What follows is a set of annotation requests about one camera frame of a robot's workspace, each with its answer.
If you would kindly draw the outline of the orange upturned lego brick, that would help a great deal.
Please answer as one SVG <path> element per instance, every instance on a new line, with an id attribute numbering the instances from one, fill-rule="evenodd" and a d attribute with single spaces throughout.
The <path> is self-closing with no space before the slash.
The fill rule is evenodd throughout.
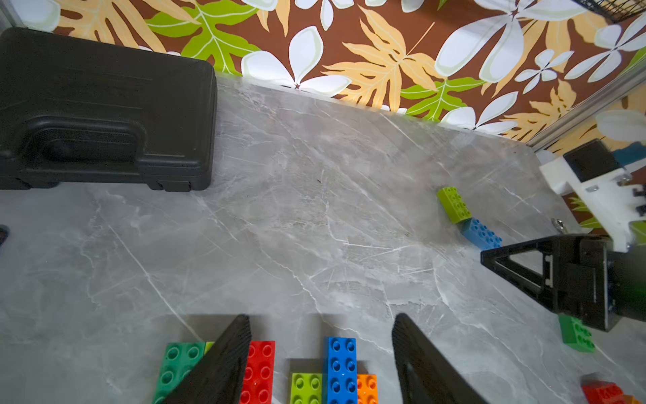
<path id="1" fill-rule="evenodd" d="M 358 404 L 379 404 L 377 375 L 358 375 Z"/>

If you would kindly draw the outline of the dark blue upturned lego brick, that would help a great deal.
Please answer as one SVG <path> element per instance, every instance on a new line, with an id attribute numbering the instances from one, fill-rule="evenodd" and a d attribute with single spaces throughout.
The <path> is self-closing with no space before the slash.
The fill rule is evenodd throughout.
<path id="1" fill-rule="evenodd" d="M 323 380 L 324 403 L 358 403 L 358 360 L 355 338 L 329 337 L 327 339 Z"/>

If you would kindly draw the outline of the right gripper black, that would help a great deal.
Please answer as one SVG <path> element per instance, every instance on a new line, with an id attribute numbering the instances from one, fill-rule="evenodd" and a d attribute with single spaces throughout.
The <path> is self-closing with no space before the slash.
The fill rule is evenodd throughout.
<path id="1" fill-rule="evenodd" d="M 645 319 L 645 247 L 635 224 L 645 222 L 645 187 L 601 140 L 568 151 L 540 168 L 551 190 L 575 194 L 605 235 L 575 234 L 574 261 L 554 264 L 557 236 L 480 253 L 480 263 L 549 311 L 576 317 L 590 328 L 611 330 L 622 318 Z M 540 254 L 536 272 L 512 257 Z"/>

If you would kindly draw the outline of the light blue lego brick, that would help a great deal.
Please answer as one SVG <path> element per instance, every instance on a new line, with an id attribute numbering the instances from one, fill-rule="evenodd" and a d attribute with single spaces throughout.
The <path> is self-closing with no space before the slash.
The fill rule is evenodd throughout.
<path id="1" fill-rule="evenodd" d="M 502 239 L 480 220 L 475 218 L 470 218 L 463 223 L 461 233 L 481 251 L 502 246 Z"/>

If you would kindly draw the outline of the lime green lego brick front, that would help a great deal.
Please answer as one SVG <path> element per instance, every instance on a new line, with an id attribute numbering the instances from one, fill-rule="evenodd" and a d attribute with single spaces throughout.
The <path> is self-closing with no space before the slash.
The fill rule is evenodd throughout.
<path id="1" fill-rule="evenodd" d="M 293 373 L 290 404 L 322 404 L 322 374 Z"/>

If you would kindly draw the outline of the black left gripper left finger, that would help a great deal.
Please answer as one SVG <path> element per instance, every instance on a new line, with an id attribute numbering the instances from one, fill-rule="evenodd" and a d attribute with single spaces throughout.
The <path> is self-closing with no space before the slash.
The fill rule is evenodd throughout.
<path id="1" fill-rule="evenodd" d="M 240 402 L 251 341 L 249 316 L 237 316 L 163 402 Z"/>

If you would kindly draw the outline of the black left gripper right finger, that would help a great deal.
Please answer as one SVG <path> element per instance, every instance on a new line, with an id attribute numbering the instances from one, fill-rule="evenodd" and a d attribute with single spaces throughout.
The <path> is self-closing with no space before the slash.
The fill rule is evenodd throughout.
<path id="1" fill-rule="evenodd" d="M 452 367 L 405 313 L 391 333 L 395 365 L 405 403 L 484 403 L 486 400 Z"/>

